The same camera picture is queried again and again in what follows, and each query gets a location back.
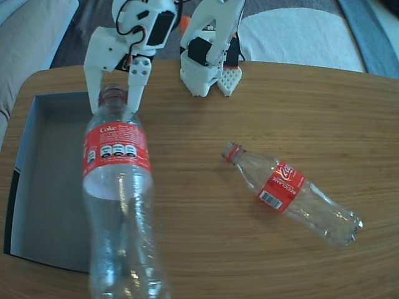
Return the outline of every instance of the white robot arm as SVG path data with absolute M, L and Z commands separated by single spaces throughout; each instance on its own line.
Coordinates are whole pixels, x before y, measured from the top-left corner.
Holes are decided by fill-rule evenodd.
M 170 32 L 178 25 L 184 2 L 178 0 L 113 0 L 116 28 L 98 27 L 89 42 L 84 72 L 92 112 L 98 109 L 103 72 L 128 72 L 128 106 L 136 112 L 151 73 L 151 60 L 164 48 Z M 202 0 L 181 40 L 181 79 L 193 95 L 205 97 L 218 83 L 230 95 L 239 80 L 237 47 L 231 43 L 237 32 L 246 0 Z M 216 30 L 204 31 L 211 21 Z M 232 52 L 233 68 L 224 68 Z
M 180 42 L 180 77 L 195 96 L 207 96 L 217 82 L 220 90 L 230 96 L 242 77 L 238 67 L 238 25 L 246 0 L 202 0 L 196 8 Z M 204 30 L 216 21 L 216 30 Z M 226 59 L 233 63 L 224 67 Z
M 138 110 L 151 73 L 151 60 L 162 49 L 176 24 L 173 0 L 114 0 L 116 29 L 98 27 L 84 62 L 92 112 L 98 109 L 103 71 L 128 72 L 128 106 Z

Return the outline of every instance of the empty plastic bottle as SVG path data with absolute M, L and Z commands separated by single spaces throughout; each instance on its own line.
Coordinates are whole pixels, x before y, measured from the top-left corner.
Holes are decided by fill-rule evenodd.
M 100 96 L 99 110 L 87 127 L 83 167 L 92 228 L 92 298 L 170 298 L 153 237 L 147 139 L 118 85 Z
M 247 187 L 277 211 L 305 224 L 328 243 L 348 245 L 363 227 L 350 210 L 329 199 L 286 162 L 230 142 L 222 157 L 235 165 Z

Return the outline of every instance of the bottle lying on side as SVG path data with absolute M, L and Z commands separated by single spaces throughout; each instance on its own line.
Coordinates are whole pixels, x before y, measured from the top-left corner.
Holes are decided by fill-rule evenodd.
M 329 199 L 286 162 L 246 151 L 230 142 L 222 154 L 247 187 L 275 210 L 312 229 L 332 245 L 349 245 L 363 227 L 352 211 Z

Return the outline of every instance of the barcode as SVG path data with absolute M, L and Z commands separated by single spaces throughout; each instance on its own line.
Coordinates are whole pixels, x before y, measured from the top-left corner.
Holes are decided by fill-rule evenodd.
M 278 200 L 274 196 L 270 195 L 266 191 L 262 191 L 259 198 L 262 199 L 264 202 L 268 203 L 269 205 L 271 205 L 276 210 L 282 206 L 282 202 L 280 200 Z

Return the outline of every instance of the bottle label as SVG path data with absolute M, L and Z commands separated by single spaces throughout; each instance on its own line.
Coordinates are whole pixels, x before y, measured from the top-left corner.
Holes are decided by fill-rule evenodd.
M 83 147 L 83 177 L 111 164 L 131 164 L 151 171 L 147 138 L 136 125 L 114 122 L 97 126 L 86 134 Z
M 305 176 L 280 162 L 258 197 L 279 212 L 284 212 L 299 193 Z

